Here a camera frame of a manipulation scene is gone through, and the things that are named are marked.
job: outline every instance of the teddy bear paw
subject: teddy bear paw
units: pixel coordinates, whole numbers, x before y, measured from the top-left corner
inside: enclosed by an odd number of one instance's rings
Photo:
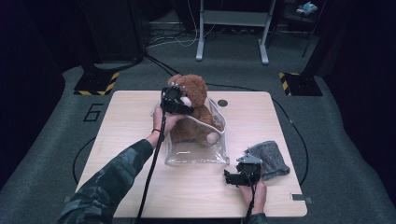
[[[206,137],[206,141],[210,145],[217,143],[219,139],[220,139],[220,135],[218,133],[210,133]]]

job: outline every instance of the gray cloth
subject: gray cloth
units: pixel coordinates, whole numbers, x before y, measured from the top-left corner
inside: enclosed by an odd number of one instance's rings
[[[266,141],[245,150],[259,159],[262,159],[262,179],[269,180],[277,175],[288,175],[290,168],[283,161],[282,154],[276,142]]]

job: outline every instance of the teddy bear ear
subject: teddy bear ear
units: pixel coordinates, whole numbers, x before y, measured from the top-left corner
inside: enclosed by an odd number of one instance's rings
[[[174,75],[168,79],[168,85],[171,85],[172,82],[176,82],[181,77],[181,74]]]

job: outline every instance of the hand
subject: hand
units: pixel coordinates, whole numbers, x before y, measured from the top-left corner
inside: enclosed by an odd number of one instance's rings
[[[163,136],[168,135],[168,133],[175,127],[176,122],[180,119],[186,118],[185,115],[169,114],[165,112],[166,122],[165,129],[163,131]],[[161,125],[163,123],[163,110],[160,107],[156,107],[154,114],[152,115],[152,128],[153,130],[161,130]],[[152,147],[155,148],[157,145],[158,138],[160,137],[160,132],[154,131],[146,139],[151,143]]]
[[[241,190],[245,204],[249,206],[252,197],[251,187],[238,186],[238,188]],[[256,186],[253,186],[253,188],[256,188],[256,193],[254,195],[254,207],[251,210],[251,215],[263,213],[267,198],[267,186],[264,184],[262,178],[260,178]]]

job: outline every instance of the camouflage sleeve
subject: camouflage sleeve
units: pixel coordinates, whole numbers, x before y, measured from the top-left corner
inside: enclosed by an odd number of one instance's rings
[[[111,223],[120,201],[152,152],[146,139],[123,150],[75,193],[58,223]]]
[[[248,224],[268,224],[267,217],[264,213],[252,215],[248,219]]]

